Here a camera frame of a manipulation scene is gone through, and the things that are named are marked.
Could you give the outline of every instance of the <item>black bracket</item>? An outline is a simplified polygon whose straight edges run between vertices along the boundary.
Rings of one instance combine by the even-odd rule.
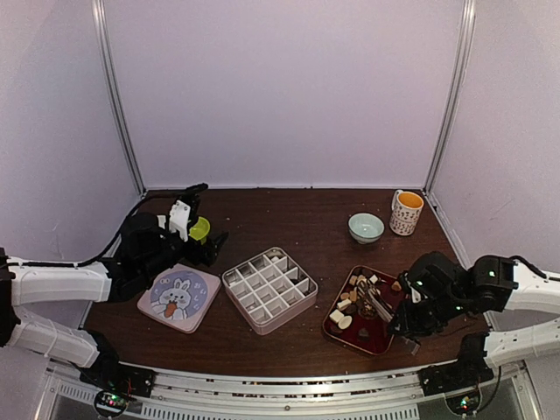
[[[10,341],[14,328],[21,323],[11,305],[11,280],[14,274],[8,267],[8,256],[0,248],[0,347]]]
[[[420,370],[418,377],[423,394],[434,396],[491,381],[494,371],[484,362],[487,336],[487,332],[466,335],[461,342],[457,361]]]
[[[118,396],[143,396],[149,398],[156,373],[150,369],[119,363],[119,356],[109,341],[95,331],[87,331],[97,343],[99,355],[88,368],[79,368],[80,381],[91,383]]]

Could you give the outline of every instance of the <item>white mug with pattern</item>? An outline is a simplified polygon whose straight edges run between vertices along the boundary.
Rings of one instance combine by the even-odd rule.
[[[391,203],[391,220],[389,227],[400,236],[414,233],[420,213],[424,208],[424,200],[410,191],[396,190]]]

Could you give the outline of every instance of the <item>dark red plate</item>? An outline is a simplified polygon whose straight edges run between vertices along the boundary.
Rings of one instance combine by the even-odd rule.
[[[350,271],[350,274],[344,282],[342,289],[340,289],[336,300],[332,303],[331,309],[326,314],[325,320],[323,321],[323,333],[329,339],[336,340],[339,343],[354,347],[362,352],[366,352],[367,354],[379,355],[387,352],[393,342],[393,335],[389,335],[387,333],[387,323],[379,318],[379,316],[376,316],[373,319],[364,319],[358,312],[356,312],[352,315],[352,324],[338,335],[331,332],[331,328],[335,326],[335,324],[329,319],[329,315],[336,309],[336,304],[340,301],[340,295],[344,292],[350,292],[354,288],[349,283],[350,278],[352,276],[359,275],[370,278],[373,274],[376,274],[380,279],[385,280],[386,283],[378,283],[381,298],[386,304],[389,304],[393,310],[396,310],[396,307],[404,299],[404,293],[402,291],[394,291],[391,289],[391,284],[393,284],[396,279],[375,269],[359,265]],[[358,338],[358,331],[362,328],[365,328],[369,333],[368,341],[363,341]]]

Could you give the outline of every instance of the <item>bunny illustration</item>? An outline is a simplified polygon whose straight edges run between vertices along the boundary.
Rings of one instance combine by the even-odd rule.
[[[151,303],[151,309],[163,319],[186,319],[186,307],[191,303],[189,287],[190,280],[176,279],[172,288],[164,290],[159,300]]]

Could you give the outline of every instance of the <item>white robotic arm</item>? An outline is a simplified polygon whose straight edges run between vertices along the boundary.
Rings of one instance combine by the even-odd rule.
[[[560,314],[560,275],[543,272],[520,256],[481,257],[469,270],[434,252],[398,278],[410,294],[388,329],[409,339],[442,331],[450,319],[486,311],[538,310]],[[424,394],[478,387],[493,368],[560,350],[560,318],[508,332],[468,334],[457,360],[419,371]]]
[[[560,314],[560,275],[542,271],[538,276],[527,265],[514,266],[514,280],[519,284],[513,290],[504,309],[531,310]],[[484,349],[490,368],[511,361],[540,357],[560,350],[560,318],[507,332],[490,332]]]
[[[203,184],[185,190],[169,215],[133,215],[139,205],[135,206],[119,229],[121,244],[111,258],[31,262],[8,257],[0,248],[0,346],[24,347],[45,357],[73,363],[88,382],[100,388],[118,393],[123,384],[128,387],[138,372],[119,365],[118,355],[102,335],[67,328],[21,305],[64,300],[128,300],[149,289],[156,275],[182,258],[195,264],[212,264],[228,235],[207,238],[204,244],[189,240],[188,235],[198,221],[197,193],[205,189],[207,185]]]

